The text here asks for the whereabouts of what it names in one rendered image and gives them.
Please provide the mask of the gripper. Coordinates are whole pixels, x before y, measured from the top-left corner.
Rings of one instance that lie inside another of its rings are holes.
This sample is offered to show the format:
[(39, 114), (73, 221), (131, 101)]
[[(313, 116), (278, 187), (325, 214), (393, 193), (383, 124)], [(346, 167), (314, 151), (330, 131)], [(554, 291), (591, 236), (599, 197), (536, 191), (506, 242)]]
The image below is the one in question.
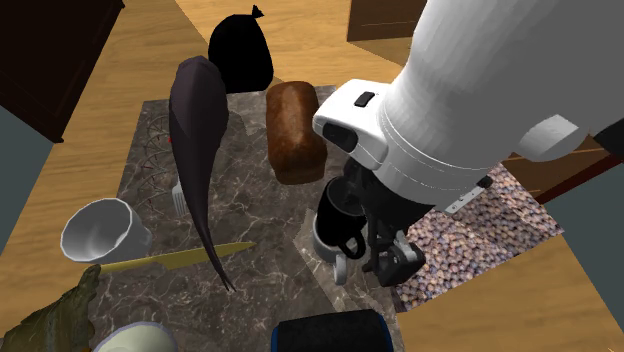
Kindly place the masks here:
[[(351, 193), (373, 216), (367, 219), (370, 258), (362, 266), (362, 271), (376, 273), (383, 287), (404, 283), (425, 264), (425, 254), (417, 245), (407, 241), (404, 232), (424, 217), (433, 205), (411, 201), (394, 193), (371, 170), (354, 159), (347, 160), (343, 175)], [(382, 237), (391, 239), (395, 236), (388, 248), (386, 240), (379, 240), (378, 227)]]

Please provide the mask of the grey mug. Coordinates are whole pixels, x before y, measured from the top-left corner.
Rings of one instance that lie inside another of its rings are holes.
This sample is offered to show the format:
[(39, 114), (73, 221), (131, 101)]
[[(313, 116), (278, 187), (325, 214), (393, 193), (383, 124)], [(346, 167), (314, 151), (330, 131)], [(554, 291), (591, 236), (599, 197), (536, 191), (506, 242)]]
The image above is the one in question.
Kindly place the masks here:
[(347, 257), (338, 246), (330, 246), (319, 237), (317, 215), (314, 215), (312, 224), (312, 244), (316, 254), (333, 267), (334, 283), (342, 286), (348, 276)]

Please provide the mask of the black mug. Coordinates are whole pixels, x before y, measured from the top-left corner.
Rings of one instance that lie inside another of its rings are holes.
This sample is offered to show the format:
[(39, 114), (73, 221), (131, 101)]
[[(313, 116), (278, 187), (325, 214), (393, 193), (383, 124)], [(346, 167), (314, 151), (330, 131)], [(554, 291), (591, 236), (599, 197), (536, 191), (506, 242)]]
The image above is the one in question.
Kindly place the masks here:
[(331, 179), (325, 186), (317, 208), (317, 234), (328, 246), (338, 247), (349, 259), (360, 259), (366, 252), (362, 229), (367, 219), (351, 192), (346, 177)]

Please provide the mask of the black box with blue rim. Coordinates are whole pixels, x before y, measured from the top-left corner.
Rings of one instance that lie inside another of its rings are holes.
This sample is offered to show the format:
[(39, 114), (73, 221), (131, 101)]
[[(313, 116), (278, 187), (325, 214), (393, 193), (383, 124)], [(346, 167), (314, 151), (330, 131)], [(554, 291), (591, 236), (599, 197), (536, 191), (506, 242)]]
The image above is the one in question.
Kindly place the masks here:
[(395, 352), (387, 323), (372, 309), (280, 322), (270, 352)]

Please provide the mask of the brown bread loaf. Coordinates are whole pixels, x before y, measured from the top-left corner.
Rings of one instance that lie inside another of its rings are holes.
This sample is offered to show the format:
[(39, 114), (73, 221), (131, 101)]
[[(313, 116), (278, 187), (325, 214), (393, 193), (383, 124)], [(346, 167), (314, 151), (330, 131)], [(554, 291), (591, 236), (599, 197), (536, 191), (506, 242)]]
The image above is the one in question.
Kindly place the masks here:
[(281, 184), (306, 184), (324, 177), (327, 147), (312, 127), (318, 108), (316, 91), (308, 82), (284, 82), (267, 92), (268, 160)]

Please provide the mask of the brown wooden furniture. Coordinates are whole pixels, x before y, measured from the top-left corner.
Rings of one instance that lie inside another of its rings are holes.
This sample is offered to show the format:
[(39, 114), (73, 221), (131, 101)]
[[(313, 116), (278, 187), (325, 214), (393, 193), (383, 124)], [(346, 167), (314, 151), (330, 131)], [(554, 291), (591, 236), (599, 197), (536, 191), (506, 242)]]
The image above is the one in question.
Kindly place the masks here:
[(570, 191), (622, 163), (591, 136), (568, 155), (547, 162), (531, 162), (513, 153), (502, 165), (539, 203)]

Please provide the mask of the silver fork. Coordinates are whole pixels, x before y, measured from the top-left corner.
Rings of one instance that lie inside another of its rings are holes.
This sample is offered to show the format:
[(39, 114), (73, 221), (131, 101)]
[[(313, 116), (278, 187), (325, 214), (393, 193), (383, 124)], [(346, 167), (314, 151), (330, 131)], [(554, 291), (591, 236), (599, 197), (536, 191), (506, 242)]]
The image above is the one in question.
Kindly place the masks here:
[(176, 184), (172, 187), (171, 195), (176, 214), (179, 217), (185, 216), (188, 213), (188, 207), (186, 204), (180, 179), (177, 179)]

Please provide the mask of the yellow knife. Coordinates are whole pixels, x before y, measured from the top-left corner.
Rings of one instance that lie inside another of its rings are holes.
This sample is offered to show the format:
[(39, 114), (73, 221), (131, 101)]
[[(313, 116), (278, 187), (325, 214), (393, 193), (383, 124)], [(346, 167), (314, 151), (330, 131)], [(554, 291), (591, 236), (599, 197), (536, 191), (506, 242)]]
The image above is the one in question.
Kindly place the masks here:
[[(215, 252), (218, 257), (224, 257), (236, 252), (243, 251), (254, 246), (254, 242), (235, 242), (219, 244), (215, 246)], [(115, 271), (123, 271), (141, 267), (151, 263), (163, 265), (166, 269), (177, 269), (190, 266), (193, 264), (209, 261), (209, 256), (204, 248), (194, 248), (156, 256), (144, 257), (134, 260), (121, 261), (116, 263), (101, 265), (100, 273), (108, 274)]]

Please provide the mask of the dark purple tapering fish shape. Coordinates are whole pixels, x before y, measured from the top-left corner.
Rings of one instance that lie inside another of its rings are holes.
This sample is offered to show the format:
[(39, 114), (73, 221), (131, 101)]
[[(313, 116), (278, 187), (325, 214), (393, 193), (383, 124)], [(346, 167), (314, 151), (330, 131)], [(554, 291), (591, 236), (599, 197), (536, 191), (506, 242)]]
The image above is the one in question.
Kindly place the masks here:
[(204, 56), (178, 66), (169, 97), (169, 132), (184, 198), (205, 251), (226, 289), (234, 288), (216, 254), (208, 225), (209, 185), (229, 120), (225, 84)]

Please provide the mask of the brown wooden cabinet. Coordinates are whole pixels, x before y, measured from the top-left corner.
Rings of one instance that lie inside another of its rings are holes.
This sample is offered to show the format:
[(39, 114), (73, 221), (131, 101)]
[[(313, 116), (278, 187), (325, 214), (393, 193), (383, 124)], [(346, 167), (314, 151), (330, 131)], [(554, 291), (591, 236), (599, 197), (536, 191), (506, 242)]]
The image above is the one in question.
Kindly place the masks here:
[(347, 41), (411, 37), (427, 0), (352, 0)]

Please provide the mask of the black tied bag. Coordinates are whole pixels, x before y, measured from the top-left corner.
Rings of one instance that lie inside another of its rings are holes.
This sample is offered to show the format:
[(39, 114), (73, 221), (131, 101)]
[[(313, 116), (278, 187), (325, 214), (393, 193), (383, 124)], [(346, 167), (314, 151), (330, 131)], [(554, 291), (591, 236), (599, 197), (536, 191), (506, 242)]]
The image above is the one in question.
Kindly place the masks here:
[(217, 66), (227, 94), (267, 89), (274, 77), (267, 41), (257, 19), (264, 13), (253, 5), (250, 14), (232, 14), (213, 30), (208, 59)]

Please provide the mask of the pale bowl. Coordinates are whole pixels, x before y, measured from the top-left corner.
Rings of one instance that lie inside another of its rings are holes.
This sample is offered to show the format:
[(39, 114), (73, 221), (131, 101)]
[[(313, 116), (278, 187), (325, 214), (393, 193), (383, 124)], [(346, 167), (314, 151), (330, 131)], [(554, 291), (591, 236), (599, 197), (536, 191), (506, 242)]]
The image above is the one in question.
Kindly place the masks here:
[(178, 344), (162, 324), (136, 322), (115, 330), (92, 352), (178, 352)]

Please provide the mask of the white cup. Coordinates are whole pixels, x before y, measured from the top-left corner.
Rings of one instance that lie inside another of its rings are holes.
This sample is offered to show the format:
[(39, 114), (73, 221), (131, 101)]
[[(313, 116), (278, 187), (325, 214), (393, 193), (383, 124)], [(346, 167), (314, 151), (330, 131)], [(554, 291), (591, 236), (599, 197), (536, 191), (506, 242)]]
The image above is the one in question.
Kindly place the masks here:
[(128, 203), (103, 198), (85, 205), (67, 221), (60, 248), (75, 262), (110, 264), (146, 256), (152, 239)]

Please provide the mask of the green-brown leafy lump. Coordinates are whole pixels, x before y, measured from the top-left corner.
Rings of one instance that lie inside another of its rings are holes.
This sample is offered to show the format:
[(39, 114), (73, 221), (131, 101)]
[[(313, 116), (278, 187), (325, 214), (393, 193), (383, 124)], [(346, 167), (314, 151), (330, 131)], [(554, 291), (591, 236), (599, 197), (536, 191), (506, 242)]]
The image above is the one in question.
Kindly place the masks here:
[(0, 352), (91, 352), (95, 329), (88, 306), (96, 296), (100, 272), (100, 265), (88, 267), (74, 288), (9, 330)]

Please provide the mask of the dark wooden cabinet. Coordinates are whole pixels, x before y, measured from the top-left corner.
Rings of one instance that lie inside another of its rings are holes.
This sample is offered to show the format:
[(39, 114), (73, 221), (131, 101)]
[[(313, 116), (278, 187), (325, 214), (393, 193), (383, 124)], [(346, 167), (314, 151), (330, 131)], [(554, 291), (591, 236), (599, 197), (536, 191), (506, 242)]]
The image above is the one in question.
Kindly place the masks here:
[(124, 7), (123, 0), (0, 0), (0, 106), (61, 143)]

